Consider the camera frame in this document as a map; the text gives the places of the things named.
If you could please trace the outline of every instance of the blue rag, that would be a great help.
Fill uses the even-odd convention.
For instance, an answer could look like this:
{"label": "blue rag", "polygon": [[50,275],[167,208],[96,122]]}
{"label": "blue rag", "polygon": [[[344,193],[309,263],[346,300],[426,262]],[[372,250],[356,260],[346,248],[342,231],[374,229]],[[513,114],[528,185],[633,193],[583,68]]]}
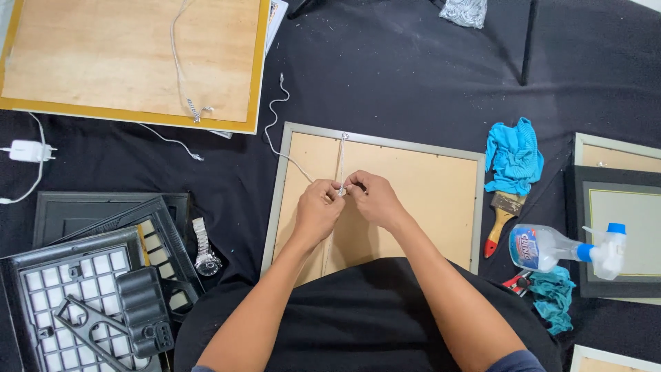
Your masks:
{"label": "blue rag", "polygon": [[494,124],[486,140],[485,171],[489,171],[491,159],[496,174],[485,189],[527,195],[530,184],[539,181],[544,166],[544,157],[537,149],[537,136],[530,120],[521,118],[513,128],[501,122]]}
{"label": "blue rag", "polygon": [[574,329],[567,314],[572,303],[572,288],[576,285],[569,279],[569,271],[556,266],[550,273],[532,273],[528,290],[533,293],[535,308],[542,318],[551,323],[552,335]]}

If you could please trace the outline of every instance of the plastic bag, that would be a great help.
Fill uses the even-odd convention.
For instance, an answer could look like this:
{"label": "plastic bag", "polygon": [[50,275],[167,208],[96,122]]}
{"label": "plastic bag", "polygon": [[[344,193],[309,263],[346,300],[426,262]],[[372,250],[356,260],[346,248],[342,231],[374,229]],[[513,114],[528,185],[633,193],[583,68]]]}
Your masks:
{"label": "plastic bag", "polygon": [[485,25],[486,0],[447,0],[438,16],[459,26],[482,28]]}

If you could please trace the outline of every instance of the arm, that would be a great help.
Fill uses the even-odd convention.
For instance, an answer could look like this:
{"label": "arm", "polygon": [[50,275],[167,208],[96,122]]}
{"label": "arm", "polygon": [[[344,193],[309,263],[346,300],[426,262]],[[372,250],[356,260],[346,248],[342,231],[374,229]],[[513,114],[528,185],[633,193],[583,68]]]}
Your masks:
{"label": "arm", "polygon": [[298,202],[291,238],[213,336],[198,365],[216,372],[264,370],[296,278],[314,248],[331,234],[343,208],[344,199],[330,180],[316,180],[308,186]]}
{"label": "arm", "polygon": [[436,249],[388,180],[357,171],[345,184],[365,218],[388,230],[402,247],[462,371],[486,371],[504,356],[525,350],[500,313]]}

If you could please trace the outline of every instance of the red brush handle tip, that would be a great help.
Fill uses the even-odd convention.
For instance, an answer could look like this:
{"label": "red brush handle tip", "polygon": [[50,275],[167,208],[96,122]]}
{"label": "red brush handle tip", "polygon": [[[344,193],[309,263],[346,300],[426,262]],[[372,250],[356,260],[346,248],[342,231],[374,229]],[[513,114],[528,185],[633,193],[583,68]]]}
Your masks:
{"label": "red brush handle tip", "polygon": [[491,257],[491,255],[496,251],[497,246],[498,243],[491,239],[487,239],[485,243],[485,258]]}

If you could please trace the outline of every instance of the watch face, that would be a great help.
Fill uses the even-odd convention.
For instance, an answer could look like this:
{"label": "watch face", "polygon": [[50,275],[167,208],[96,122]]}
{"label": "watch face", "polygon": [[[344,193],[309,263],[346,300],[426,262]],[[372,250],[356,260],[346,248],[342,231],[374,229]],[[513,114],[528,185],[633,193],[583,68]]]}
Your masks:
{"label": "watch face", "polygon": [[205,277],[210,277],[213,274],[217,273],[219,267],[220,264],[218,260],[213,258],[205,259],[204,261],[201,261],[200,263],[195,265],[195,268],[198,270],[198,273],[200,273],[200,275],[204,275]]}

